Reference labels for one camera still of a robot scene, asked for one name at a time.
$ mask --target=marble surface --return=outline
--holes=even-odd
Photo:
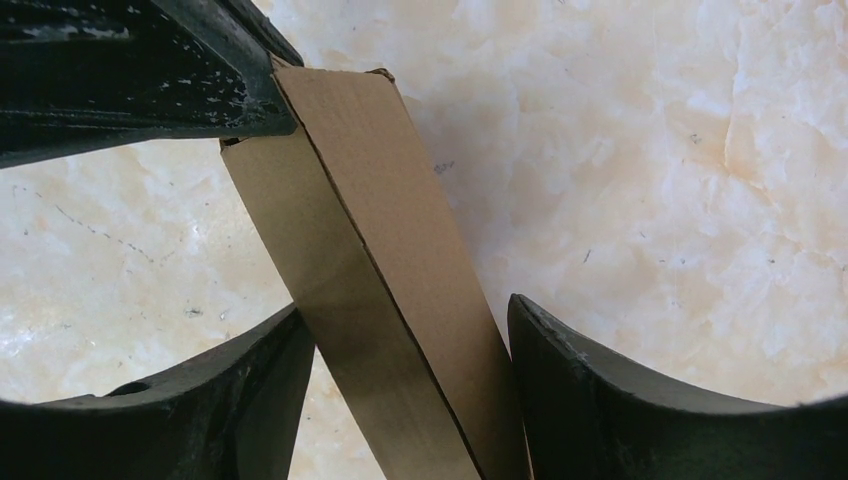
[[[505,333],[513,291],[650,367],[848,390],[846,6],[258,2],[313,66],[398,79]],[[0,397],[103,394],[290,301],[214,141],[0,172]],[[293,479],[380,479],[316,362]]]

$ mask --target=brown cardboard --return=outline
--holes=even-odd
[[[299,129],[222,156],[387,479],[528,478],[506,348],[391,76],[275,76]]]

